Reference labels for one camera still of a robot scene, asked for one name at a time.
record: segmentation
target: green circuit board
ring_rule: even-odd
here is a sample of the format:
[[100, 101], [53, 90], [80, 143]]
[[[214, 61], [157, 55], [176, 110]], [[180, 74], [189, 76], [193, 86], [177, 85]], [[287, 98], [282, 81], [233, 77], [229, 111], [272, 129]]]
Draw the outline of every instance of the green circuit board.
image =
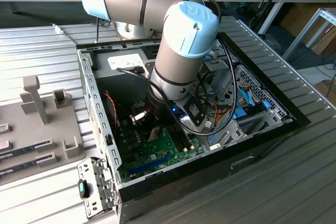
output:
[[131, 126], [124, 126], [118, 134], [122, 159], [119, 173], [123, 183], [204, 153], [203, 146], [195, 137], [187, 138], [188, 147], [179, 151], [167, 128], [161, 129], [155, 141], [149, 142], [149, 136], [150, 132], [141, 132]]

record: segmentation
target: ur logo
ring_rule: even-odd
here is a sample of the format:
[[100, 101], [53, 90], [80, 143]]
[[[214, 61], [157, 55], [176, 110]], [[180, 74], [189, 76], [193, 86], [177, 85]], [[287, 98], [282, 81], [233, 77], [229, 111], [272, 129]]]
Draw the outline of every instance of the ur logo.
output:
[[189, 14], [202, 18], [204, 20], [209, 20], [209, 13], [207, 8], [201, 8], [198, 6], [187, 5], [187, 11]]

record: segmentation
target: table leg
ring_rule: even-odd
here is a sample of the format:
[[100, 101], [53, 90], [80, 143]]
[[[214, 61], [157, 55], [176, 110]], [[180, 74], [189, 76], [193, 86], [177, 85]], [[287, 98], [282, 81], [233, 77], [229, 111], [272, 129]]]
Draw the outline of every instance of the table leg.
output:
[[272, 10], [270, 11], [270, 13], [268, 14], [265, 22], [261, 26], [258, 34], [265, 34], [266, 33], [268, 27], [272, 24], [274, 18], [277, 16], [277, 14], [280, 11], [283, 4], [284, 3], [281, 2], [281, 1], [274, 4], [274, 6], [273, 6]]
[[306, 36], [306, 33], [319, 20], [321, 12], [322, 12], [322, 10], [318, 9], [317, 12], [314, 14], [314, 16], [308, 21], [308, 23], [306, 24], [306, 26], [302, 29], [302, 31], [299, 33], [299, 35], [296, 37], [296, 39], [293, 41], [293, 43], [289, 46], [289, 48], [287, 49], [287, 51], [282, 56], [284, 60], [287, 60], [290, 57], [290, 55], [297, 48], [297, 46], [299, 45], [299, 43]]
[[313, 37], [311, 37], [311, 39], [308, 41], [308, 43], [306, 44], [306, 47], [310, 48], [312, 45], [315, 44], [315, 41], [321, 36], [321, 34], [324, 32], [324, 30], [327, 28], [327, 26], [329, 25], [329, 21], [325, 21], [323, 23], [323, 25], [320, 27], [320, 29], [318, 29], [318, 31], [313, 35]]
[[9, 6], [10, 6], [10, 9], [12, 10], [12, 13], [13, 14], [18, 14], [19, 11], [18, 11], [18, 9], [16, 7], [15, 2], [8, 2], [8, 3], [9, 3]]

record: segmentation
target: aluminum profile table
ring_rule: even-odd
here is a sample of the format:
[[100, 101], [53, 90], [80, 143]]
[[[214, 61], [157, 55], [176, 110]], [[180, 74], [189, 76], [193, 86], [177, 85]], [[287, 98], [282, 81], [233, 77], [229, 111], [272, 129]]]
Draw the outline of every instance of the aluminum profile table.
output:
[[[79, 43], [95, 27], [62, 26]], [[336, 110], [242, 22], [223, 17], [224, 31], [312, 122], [260, 162], [131, 223], [333, 223], [336, 218]], [[101, 41], [117, 40], [112, 27]], [[38, 74], [42, 94], [63, 86], [74, 98], [87, 150], [97, 155], [80, 87], [73, 43], [51, 27], [0, 30], [0, 102], [18, 98], [24, 73]], [[0, 187], [2, 223], [116, 223], [113, 214], [87, 221], [77, 189], [77, 163]]]
[[317, 23], [319, 19], [325, 19], [322, 26], [317, 30], [317, 32], [311, 37], [311, 39], [307, 42], [306, 47], [311, 48], [318, 38], [321, 37], [322, 33], [326, 30], [326, 28], [331, 24], [336, 26], [336, 8], [326, 8], [321, 9], [319, 8], [316, 13], [312, 16], [312, 18], [308, 21], [306, 26], [302, 29], [293, 43], [289, 46], [287, 51], [282, 56], [285, 60], [287, 60], [290, 55], [295, 51], [298, 45], [302, 42], [305, 38], [306, 34], [310, 31], [310, 29]]

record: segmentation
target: white label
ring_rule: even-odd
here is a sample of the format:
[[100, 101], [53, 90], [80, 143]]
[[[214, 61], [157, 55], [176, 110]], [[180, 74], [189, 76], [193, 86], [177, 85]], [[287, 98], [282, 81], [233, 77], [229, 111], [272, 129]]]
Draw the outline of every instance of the white label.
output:
[[220, 144], [215, 144], [213, 146], [210, 146], [210, 150], [212, 151], [212, 150], [217, 149], [219, 147], [220, 147]]
[[210, 127], [211, 127], [211, 122], [210, 122], [210, 121], [206, 121], [206, 123], [205, 123], [205, 127], [210, 128]]
[[4, 172], [1, 172], [0, 175], [4, 175], [4, 174], [7, 174], [7, 173], [11, 173], [13, 172], [14, 170], [13, 169], [10, 169], [10, 170], [6, 170]]
[[107, 59], [112, 70], [142, 66], [139, 54], [113, 56]]
[[6, 158], [6, 157], [11, 157], [12, 155], [13, 155], [12, 153], [9, 153], [9, 154], [0, 156], [0, 159]]

